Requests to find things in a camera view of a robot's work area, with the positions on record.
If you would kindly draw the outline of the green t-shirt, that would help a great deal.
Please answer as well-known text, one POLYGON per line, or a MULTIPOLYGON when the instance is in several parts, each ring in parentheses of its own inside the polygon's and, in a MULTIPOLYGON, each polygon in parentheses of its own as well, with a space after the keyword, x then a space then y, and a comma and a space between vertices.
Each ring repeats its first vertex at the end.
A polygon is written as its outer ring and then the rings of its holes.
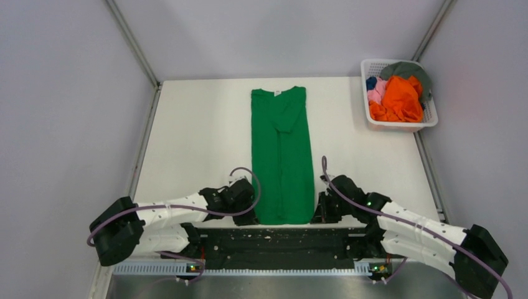
POLYGON ((251 92, 252 170, 261 224, 307 224, 315 210, 306 88, 251 92))

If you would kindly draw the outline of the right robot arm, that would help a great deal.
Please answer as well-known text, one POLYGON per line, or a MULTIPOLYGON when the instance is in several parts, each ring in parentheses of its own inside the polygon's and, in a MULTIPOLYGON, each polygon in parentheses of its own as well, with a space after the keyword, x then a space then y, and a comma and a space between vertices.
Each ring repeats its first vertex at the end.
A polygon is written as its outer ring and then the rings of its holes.
POLYGON ((338 223, 352 216, 365 224, 365 249, 374 256, 399 255, 445 274, 475 298, 492 298, 509 261, 491 233, 479 225, 467 229, 434 221, 377 192, 365 193, 345 175, 322 175, 314 222, 338 223))

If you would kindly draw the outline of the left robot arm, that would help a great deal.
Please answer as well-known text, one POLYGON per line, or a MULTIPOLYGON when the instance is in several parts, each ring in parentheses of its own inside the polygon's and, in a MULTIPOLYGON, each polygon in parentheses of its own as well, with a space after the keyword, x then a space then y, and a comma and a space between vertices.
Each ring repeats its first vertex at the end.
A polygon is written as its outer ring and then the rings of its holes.
POLYGON ((103 267, 154 252, 193 257, 200 247, 194 224, 224 217, 238 225, 256 224, 255 195, 250 181, 242 177, 227 186, 151 204, 121 197, 90 224, 87 243, 103 267))

